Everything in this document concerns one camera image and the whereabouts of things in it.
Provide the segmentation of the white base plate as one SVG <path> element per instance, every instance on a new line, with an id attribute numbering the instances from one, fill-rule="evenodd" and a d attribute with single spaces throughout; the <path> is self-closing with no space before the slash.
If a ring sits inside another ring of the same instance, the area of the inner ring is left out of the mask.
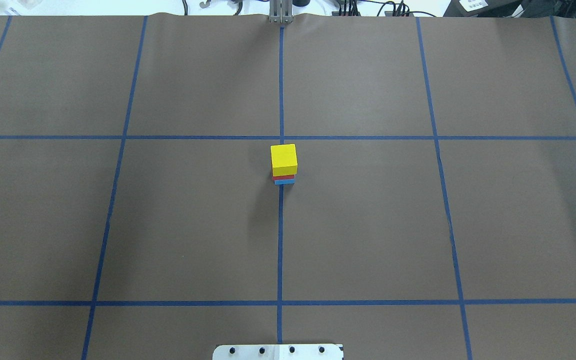
<path id="1" fill-rule="evenodd" d="M 342 344 L 224 344 L 215 347 L 213 360 L 343 360 Z"/>

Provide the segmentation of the blue foam block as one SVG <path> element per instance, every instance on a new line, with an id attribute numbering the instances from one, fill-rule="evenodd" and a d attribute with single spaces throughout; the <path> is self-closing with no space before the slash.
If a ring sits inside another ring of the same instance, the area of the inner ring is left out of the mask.
<path id="1" fill-rule="evenodd" d="M 276 186 L 295 184 L 295 182 L 296 182 L 295 178 L 280 178 L 274 180 L 274 184 Z"/>

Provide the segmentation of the red foam block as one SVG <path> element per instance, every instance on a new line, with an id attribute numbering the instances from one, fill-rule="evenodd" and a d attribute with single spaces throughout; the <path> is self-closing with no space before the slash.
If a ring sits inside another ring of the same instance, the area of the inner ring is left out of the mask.
<path id="1" fill-rule="evenodd" d="M 272 180 L 274 182 L 281 181 L 281 180 L 290 180 L 296 177 L 295 174 L 288 174 L 288 175 L 279 175 L 279 176 L 272 176 Z"/>

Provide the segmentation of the yellow foam block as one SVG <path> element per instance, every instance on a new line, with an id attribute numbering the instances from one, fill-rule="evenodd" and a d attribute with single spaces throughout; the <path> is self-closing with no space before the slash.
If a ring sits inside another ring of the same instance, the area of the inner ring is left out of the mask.
<path id="1" fill-rule="evenodd" d="M 270 146 L 272 177 L 292 176 L 298 172 L 297 146 L 293 143 Z"/>

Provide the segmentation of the aluminium frame post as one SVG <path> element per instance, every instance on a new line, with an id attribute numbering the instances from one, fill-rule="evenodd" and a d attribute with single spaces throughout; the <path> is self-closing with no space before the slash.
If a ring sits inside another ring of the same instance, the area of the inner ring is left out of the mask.
<path id="1" fill-rule="evenodd" d="M 269 0 L 268 20 L 272 24 L 288 25 L 293 22 L 292 0 Z"/>

